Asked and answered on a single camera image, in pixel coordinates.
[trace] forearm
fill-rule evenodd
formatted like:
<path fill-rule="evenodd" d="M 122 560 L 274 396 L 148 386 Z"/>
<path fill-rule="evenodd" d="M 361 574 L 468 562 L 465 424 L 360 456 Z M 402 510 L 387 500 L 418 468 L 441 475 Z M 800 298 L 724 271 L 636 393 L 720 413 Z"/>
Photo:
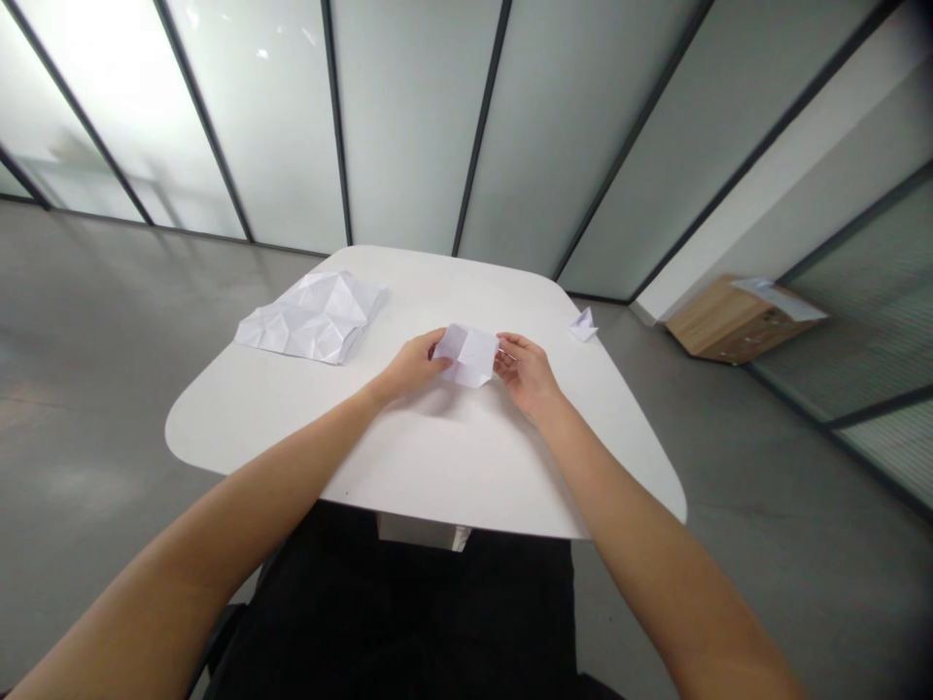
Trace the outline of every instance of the forearm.
<path fill-rule="evenodd" d="M 790 669 L 732 582 L 573 406 L 554 402 L 536 422 L 616 585 L 683 696 L 715 696 L 720 682 L 732 686 L 729 696 L 742 696 L 744 683 L 758 697 L 769 697 L 769 689 L 795 696 Z"/>
<path fill-rule="evenodd" d="M 314 505 L 388 401 L 373 387 L 227 477 L 153 540 L 14 697 L 177 697 L 230 596 Z"/>
<path fill-rule="evenodd" d="M 387 402 L 367 385 L 226 478 L 140 558 L 226 600 L 297 526 Z"/>

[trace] crumpled paper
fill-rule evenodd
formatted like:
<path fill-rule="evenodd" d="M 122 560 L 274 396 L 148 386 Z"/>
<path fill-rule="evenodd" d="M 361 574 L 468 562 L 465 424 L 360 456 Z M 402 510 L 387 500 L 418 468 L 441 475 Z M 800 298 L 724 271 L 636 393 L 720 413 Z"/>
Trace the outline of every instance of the crumpled paper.
<path fill-rule="evenodd" d="M 454 364 L 445 369 L 441 379 L 477 389 L 493 376 L 493 361 L 499 351 L 499 339 L 485 331 L 451 324 L 434 347 L 432 358 L 451 358 Z"/>
<path fill-rule="evenodd" d="M 342 365 L 378 312 L 385 290 L 346 270 L 309 272 L 268 306 L 243 319 L 233 341 Z"/>
<path fill-rule="evenodd" d="M 589 306 L 586 307 L 583 313 L 576 317 L 576 321 L 570 324 L 570 332 L 581 342 L 589 340 L 596 335 L 596 331 L 598 330 L 598 328 L 593 326 L 593 311 Z"/>

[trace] wrist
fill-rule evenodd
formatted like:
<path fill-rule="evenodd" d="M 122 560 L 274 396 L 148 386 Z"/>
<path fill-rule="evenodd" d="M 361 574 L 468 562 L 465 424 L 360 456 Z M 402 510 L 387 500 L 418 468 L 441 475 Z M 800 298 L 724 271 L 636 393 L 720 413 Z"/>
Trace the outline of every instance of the wrist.
<path fill-rule="evenodd" d="M 540 431 L 544 431 L 549 426 L 561 422 L 566 417 L 568 410 L 573 410 L 573 405 L 563 393 L 559 393 L 554 397 L 539 402 L 528 417 L 532 419 L 532 422 Z"/>
<path fill-rule="evenodd" d="M 377 374 L 363 387 L 362 392 L 376 404 L 379 410 L 398 399 L 399 392 L 383 374 Z"/>

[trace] metal frame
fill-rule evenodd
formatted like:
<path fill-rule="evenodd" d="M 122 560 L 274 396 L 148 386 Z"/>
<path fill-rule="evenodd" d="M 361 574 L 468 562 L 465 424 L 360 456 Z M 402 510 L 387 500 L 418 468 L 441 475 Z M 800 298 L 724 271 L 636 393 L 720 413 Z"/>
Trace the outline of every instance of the metal frame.
<path fill-rule="evenodd" d="M 933 525 L 933 510 L 930 510 L 930 508 L 927 507 L 927 505 L 917 496 L 908 491 L 904 486 L 895 481 L 887 473 L 879 469 L 878 465 L 872 462 L 868 457 L 863 455 L 857 449 L 852 447 L 852 445 L 846 442 L 842 437 L 838 436 L 832 430 L 827 428 L 827 424 L 820 423 L 815 418 L 813 418 L 813 416 L 807 413 L 797 402 L 785 394 L 777 384 L 772 382 L 768 377 L 758 371 L 755 366 L 752 364 L 747 364 L 744 365 L 743 368 L 746 372 L 748 372 L 748 374 L 754 377 L 755 380 L 770 390 L 794 413 L 800 416 L 811 426 L 816 428 L 826 439 L 836 445 L 836 447 L 844 452 L 852 460 L 852 462 L 864 470 L 868 476 L 873 478 L 885 491 L 899 499 L 905 506 L 907 506 L 907 508 L 909 508 L 915 515 L 924 520 L 927 524 Z"/>
<path fill-rule="evenodd" d="M 819 246 L 816 250 L 798 262 L 788 272 L 778 280 L 781 284 L 786 284 L 796 277 L 810 269 L 814 264 L 832 254 L 850 240 L 865 225 L 886 212 L 892 206 L 904 199 L 916 188 L 928 182 L 933 178 L 933 160 L 930 160 L 910 177 L 897 187 L 893 188 L 882 196 L 878 201 L 869 206 L 865 211 L 852 219 L 848 224 L 837 231 L 829 240 Z M 837 431 L 851 428 L 865 421 L 869 421 L 881 416 L 888 415 L 894 411 L 907 408 L 917 403 L 933 400 L 933 385 L 922 386 L 912 391 L 905 392 L 890 399 L 885 399 L 872 405 L 858 408 L 850 413 L 832 418 L 830 420 L 820 421 L 809 413 L 802 405 L 795 401 L 775 382 L 765 376 L 760 369 L 749 363 L 743 366 L 744 369 L 755 379 L 771 390 L 779 399 L 790 406 L 795 413 L 803 417 L 808 423 L 816 427 L 833 444 L 844 451 L 852 460 L 862 467 L 873 478 L 890 493 L 894 494 L 904 502 L 913 512 L 919 515 L 926 522 L 933 524 L 933 510 L 931 510 L 923 501 L 902 486 L 893 477 L 882 471 L 878 465 L 871 459 L 859 452 L 841 437 Z"/>
<path fill-rule="evenodd" d="M 93 219 L 94 221 L 105 222 L 107 224 L 120 224 L 121 226 L 129 226 L 134 228 L 142 228 L 151 233 L 174 233 L 176 235 L 182 236 L 193 236 L 195 238 L 206 238 L 208 240 L 220 241 L 222 243 L 235 243 L 237 245 L 245 245 L 255 248 L 266 248 L 268 250 L 277 250 L 284 253 L 298 253 L 300 255 L 308 255 L 314 258 L 329 258 L 330 253 L 317 253 L 315 251 L 306 251 L 298 248 L 289 248 L 288 246 L 279 246 L 273 243 L 260 243 L 258 241 L 249 241 L 245 238 L 233 238 L 231 236 L 220 235 L 219 233 L 204 233 L 203 231 L 192 231 L 187 228 L 174 228 L 166 227 L 160 224 L 145 224 L 143 222 L 135 222 L 129 219 L 120 219 L 118 217 L 106 216 L 104 214 L 91 214 L 89 212 L 80 212 L 74 211 L 72 209 L 61 209 L 53 207 L 51 214 L 67 214 L 68 216 L 81 217 L 82 219 Z"/>
<path fill-rule="evenodd" d="M 715 211 L 722 201 L 729 195 L 732 189 L 739 183 L 739 181 L 751 170 L 752 166 L 758 162 L 758 159 L 762 157 L 765 152 L 771 148 L 771 146 L 778 140 L 778 137 L 783 133 L 783 131 L 800 115 L 801 112 L 806 109 L 807 105 L 816 97 L 816 94 L 820 92 L 826 84 L 836 75 L 837 71 L 843 67 L 843 65 L 852 57 L 852 55 L 862 46 L 868 37 L 870 37 L 876 29 L 884 22 L 894 10 L 903 2 L 903 0 L 885 0 L 880 5 L 878 5 L 870 15 L 868 15 L 862 23 L 852 32 L 852 35 L 846 40 L 846 42 L 839 48 L 836 53 L 833 54 L 832 58 L 823 66 L 822 70 L 816 74 L 816 77 L 810 81 L 807 87 L 804 88 L 804 91 L 801 92 L 800 96 L 794 101 L 794 103 L 787 109 L 786 112 L 781 116 L 777 123 L 771 128 L 771 130 L 765 135 L 765 137 L 759 142 L 759 144 L 754 148 L 754 150 L 748 155 L 748 157 L 743 161 L 742 165 L 739 166 L 739 169 L 736 170 L 732 177 L 730 177 L 726 184 L 723 185 L 719 192 L 712 198 L 712 200 L 704 207 L 703 211 L 693 220 L 693 223 L 687 228 L 687 230 L 677 239 L 671 250 L 654 266 L 654 269 L 648 273 L 648 276 L 644 278 L 641 284 L 635 289 L 632 293 L 632 297 L 629 299 L 629 302 L 634 301 L 639 297 L 639 295 L 645 290 L 645 288 L 654 281 L 654 278 L 657 277 L 661 270 L 671 261 L 671 259 L 686 245 L 686 242 L 690 240 L 694 233 L 697 232 L 697 229 L 703 225 L 703 223 L 709 218 L 709 215 Z"/>
<path fill-rule="evenodd" d="M 602 303 L 612 303 L 612 304 L 618 304 L 620 306 L 629 305 L 628 301 L 623 301 L 622 299 L 617 299 L 617 298 L 612 298 L 612 297 L 600 297 L 599 295 L 588 295 L 588 294 L 583 294 L 582 292 L 570 292 L 568 290 L 564 290 L 564 291 L 567 292 L 568 297 L 586 299 L 587 301 L 601 301 Z"/>
<path fill-rule="evenodd" d="M 350 188 L 347 185 L 347 158 L 343 148 L 343 117 L 340 112 L 340 90 L 337 83 L 337 56 L 333 41 L 333 15 L 330 0 L 321 0 L 321 19 L 324 22 L 324 43 L 328 52 L 328 79 L 330 107 L 333 110 L 333 139 L 337 145 L 337 167 L 340 171 L 340 194 L 343 197 L 343 222 L 347 228 L 347 245 L 353 245 L 353 227 L 350 225 Z"/>
<path fill-rule="evenodd" d="M 635 124 L 632 126 L 632 130 L 629 131 L 629 135 L 626 136 L 625 141 L 622 143 L 622 148 L 619 149 L 619 153 L 615 157 L 615 160 L 612 162 L 612 166 L 609 168 L 609 172 L 606 174 L 603 183 L 600 185 L 599 190 L 596 192 L 596 196 L 593 198 L 589 208 L 586 210 L 586 214 L 583 215 L 583 221 L 580 222 L 580 226 L 577 227 L 576 233 L 573 234 L 573 238 L 570 240 L 570 245 L 564 252 L 564 256 L 561 258 L 561 261 L 558 262 L 557 269 L 555 269 L 554 274 L 551 275 L 551 279 L 555 282 L 557 282 L 558 278 L 561 276 L 561 273 L 564 272 L 564 268 L 567 267 L 567 263 L 570 262 L 573 251 L 576 250 L 576 246 L 579 245 L 580 240 L 583 238 L 583 234 L 590 226 L 590 222 L 593 221 L 593 217 L 596 216 L 596 211 L 600 208 L 600 204 L 603 203 L 603 199 L 605 198 L 606 193 L 608 193 L 609 188 L 612 186 L 612 182 L 615 180 L 615 176 L 618 174 L 619 170 L 622 169 L 622 164 L 625 162 L 625 159 L 629 156 L 629 153 L 635 146 L 635 142 L 639 140 L 641 130 L 644 129 L 644 126 L 648 123 L 648 119 L 650 119 L 651 113 L 654 111 L 654 108 L 657 106 L 661 99 L 661 95 L 664 94 L 664 90 L 667 88 L 668 83 L 674 76 L 674 72 L 677 70 L 677 66 L 680 65 L 680 61 L 683 59 L 684 54 L 687 53 L 687 50 L 690 48 L 690 44 L 693 43 L 694 37 L 696 37 L 697 32 L 700 31 L 703 20 L 707 18 L 707 14 L 712 8 L 712 3 L 713 0 L 704 0 L 704 2 L 700 4 L 696 12 L 694 12 L 693 16 L 691 17 L 690 23 L 687 25 L 686 30 L 683 32 L 683 36 L 680 37 L 680 41 L 677 42 L 677 46 L 674 48 L 674 53 L 671 54 L 667 64 L 664 66 L 664 70 L 661 72 L 661 77 L 658 79 L 657 84 L 655 84 L 651 94 L 648 95 L 648 99 L 644 103 L 644 106 L 641 108 L 639 116 L 635 120 Z M 616 301 L 615 303 L 628 304 L 630 302 Z"/>
<path fill-rule="evenodd" d="M 134 192 L 133 188 L 130 187 L 129 181 L 126 179 L 126 176 L 123 175 L 120 167 L 117 165 L 117 161 L 107 149 L 107 146 L 100 138 L 100 134 L 97 133 L 97 130 L 94 128 L 93 124 L 90 123 L 90 119 L 87 118 L 87 114 L 85 113 L 85 110 L 82 108 L 81 104 L 78 102 L 78 98 L 75 97 L 74 92 L 72 92 L 68 87 L 68 84 L 65 83 L 64 77 L 58 71 L 58 68 L 52 61 L 52 57 L 49 55 L 49 52 L 46 51 L 46 48 L 42 45 L 42 42 L 39 41 L 38 35 L 35 33 L 35 31 L 33 31 L 32 26 L 26 20 L 26 16 L 22 13 L 22 10 L 19 9 L 19 5 L 17 5 L 16 0 L 3 0 L 3 2 L 19 26 L 19 31 L 22 32 L 22 35 L 26 38 L 26 41 L 29 42 L 29 45 L 32 47 L 32 51 L 35 52 L 37 56 L 39 56 L 39 60 L 42 61 L 46 71 L 48 71 L 49 75 L 52 76 L 52 79 L 55 81 L 55 85 L 58 87 L 58 91 L 61 92 L 62 97 L 65 98 L 68 106 L 71 107 L 71 111 L 75 113 L 78 121 L 81 122 L 81 126 L 85 128 L 85 132 L 90 137 L 90 140 L 94 142 L 94 146 L 97 147 L 97 151 L 100 152 L 100 155 L 104 157 L 104 159 L 107 161 L 107 164 L 110 165 L 111 170 L 114 171 L 114 175 L 117 177 L 117 180 L 120 181 L 120 184 L 123 187 L 123 191 L 126 192 L 126 196 L 128 196 L 130 201 L 133 202 L 133 205 L 136 207 L 139 215 L 143 218 L 143 221 L 145 221 L 150 226 L 154 226 L 153 218 L 149 215 L 149 212 L 146 211 L 146 207 L 143 206 L 143 203 L 140 201 L 139 197 L 136 196 L 136 192 Z"/>
<path fill-rule="evenodd" d="M 201 91 L 197 86 L 197 81 L 194 79 L 194 71 L 191 69 L 188 55 L 185 53 L 185 47 L 182 44 L 182 38 L 178 33 L 178 28 L 175 26 L 172 11 L 169 9 L 165 0 L 153 0 L 153 3 L 155 4 L 155 11 L 158 13 L 158 18 L 162 22 L 162 29 L 165 30 L 165 35 L 168 37 L 168 43 L 172 47 L 172 52 L 175 54 L 175 60 L 178 62 L 178 69 L 182 72 L 185 85 L 188 86 L 188 93 L 191 102 L 194 103 L 194 110 L 197 112 L 198 118 L 201 119 L 201 127 L 204 129 L 204 135 L 207 136 L 207 141 L 211 145 L 214 160 L 217 162 L 217 167 L 221 171 L 221 177 L 224 178 L 226 192 L 230 197 L 230 201 L 233 203 L 233 209 L 236 210 L 236 218 L 240 221 L 240 226 L 243 228 L 246 239 L 250 243 L 255 243 L 256 240 L 253 238 L 253 230 L 250 228 L 250 223 L 246 218 L 246 212 L 240 202 L 236 186 L 233 184 L 233 177 L 230 175 L 230 169 L 226 164 L 226 158 L 224 157 L 224 152 L 221 150 L 221 143 L 217 138 L 217 132 L 214 130 L 214 124 L 211 122 L 207 106 L 204 104 Z"/>
<path fill-rule="evenodd" d="M 803 258 L 789 270 L 784 272 L 784 274 L 781 275 L 780 279 L 778 280 L 780 284 L 786 285 L 787 283 L 792 282 L 794 279 L 802 275 L 834 250 L 842 246 L 867 224 L 872 222 L 874 219 L 879 217 L 881 214 L 901 201 L 901 199 L 906 197 L 908 194 L 913 192 L 916 188 L 923 185 L 930 179 L 933 179 L 933 160 L 929 160 L 925 165 L 914 171 L 914 173 L 904 182 L 895 187 L 893 190 L 890 190 L 888 193 L 882 196 L 881 199 L 868 207 L 868 209 L 852 219 L 848 224 L 840 228 L 829 238 L 829 240 L 821 244 L 812 253 Z"/>
<path fill-rule="evenodd" d="M 42 194 L 42 191 L 33 184 L 32 180 L 30 180 L 22 171 L 22 168 L 19 167 L 19 163 L 13 160 L 2 146 L 0 146 L 0 162 L 2 162 L 7 170 L 10 171 L 10 174 L 17 179 L 17 181 L 22 185 L 22 188 L 32 195 L 32 199 L 17 196 L 16 194 L 3 194 L 0 196 L 3 196 L 4 199 L 9 199 L 10 201 L 38 204 L 46 211 L 52 209 L 52 205 L 49 204 L 46 196 Z"/>
<path fill-rule="evenodd" d="M 880 418 L 887 413 L 893 413 L 902 408 L 909 408 L 916 403 L 922 403 L 931 399 L 933 399 L 933 385 L 927 385 L 866 406 L 865 408 L 859 408 L 852 413 L 847 413 L 839 418 L 826 421 L 823 425 L 826 426 L 828 430 L 843 430 L 845 428 L 851 428 L 853 425 L 872 420 L 873 418 Z"/>
<path fill-rule="evenodd" d="M 35 206 L 40 206 L 39 202 L 32 197 L 23 197 L 18 194 L 5 194 L 4 192 L 0 192 L 0 199 L 3 201 L 15 202 L 16 204 L 33 204 Z"/>
<path fill-rule="evenodd" d="M 483 145 L 483 134 L 486 132 L 489 105 L 493 101 L 493 88 L 496 86 L 496 76 L 499 73 L 499 60 L 502 56 L 502 45 L 505 43 L 505 29 L 508 27 L 508 16 L 511 11 L 512 0 L 502 0 L 502 6 L 499 11 L 499 24 L 496 26 L 496 39 L 493 42 L 493 54 L 489 60 L 489 72 L 486 74 L 486 88 L 483 90 L 483 101 L 479 107 L 479 120 L 476 123 L 476 135 L 473 137 L 473 150 L 469 155 L 469 169 L 466 171 L 464 199 L 460 205 L 460 216 L 457 218 L 457 232 L 454 233 L 454 247 L 450 252 L 450 255 L 454 258 L 458 257 L 460 254 L 460 239 L 464 235 L 464 224 L 467 222 L 469 196 L 473 190 L 473 178 L 476 176 L 476 164 L 479 162 L 479 151 Z"/>

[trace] left hand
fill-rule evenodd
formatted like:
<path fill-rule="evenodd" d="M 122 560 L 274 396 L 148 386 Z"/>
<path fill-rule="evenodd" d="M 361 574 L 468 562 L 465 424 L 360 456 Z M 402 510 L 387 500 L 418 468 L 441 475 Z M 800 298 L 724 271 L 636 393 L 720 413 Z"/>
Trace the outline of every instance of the left hand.
<path fill-rule="evenodd" d="M 450 358 L 433 360 L 434 347 L 447 331 L 434 329 L 418 335 L 401 346 L 396 358 L 383 369 L 370 386 L 385 402 L 424 389 L 432 379 L 454 364 Z"/>

